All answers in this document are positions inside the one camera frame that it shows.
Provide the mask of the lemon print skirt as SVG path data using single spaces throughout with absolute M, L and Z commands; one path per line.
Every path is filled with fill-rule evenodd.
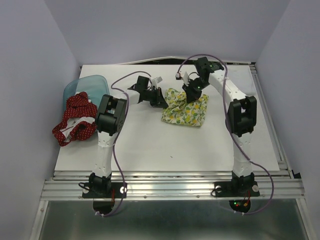
M 164 94 L 168 107 L 162 111 L 161 121 L 173 125 L 200 128 L 206 119 L 209 96 L 203 94 L 198 100 L 187 103 L 185 92 L 168 88 Z

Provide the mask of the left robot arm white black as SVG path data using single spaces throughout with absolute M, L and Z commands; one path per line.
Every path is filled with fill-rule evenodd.
M 114 89 L 113 95 L 102 96 L 95 118 L 98 135 L 97 160 L 86 187 L 94 190 L 100 197 L 111 193 L 112 154 L 129 106 L 145 101 L 154 108 L 168 107 L 162 89 L 158 86 L 162 80 L 160 76 L 153 79 L 139 76 L 137 82 L 127 90 Z

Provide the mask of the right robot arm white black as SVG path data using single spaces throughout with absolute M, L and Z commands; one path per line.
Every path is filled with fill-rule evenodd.
M 208 86 L 214 87 L 222 96 L 225 125 L 233 141 L 233 169 L 231 192 L 242 195 L 255 184 L 250 149 L 251 135 L 257 124 L 257 99 L 243 93 L 228 77 L 228 68 L 222 63 L 210 63 L 206 57 L 198 58 L 194 66 L 198 77 L 183 76 L 182 89 L 188 103 L 195 102 Z

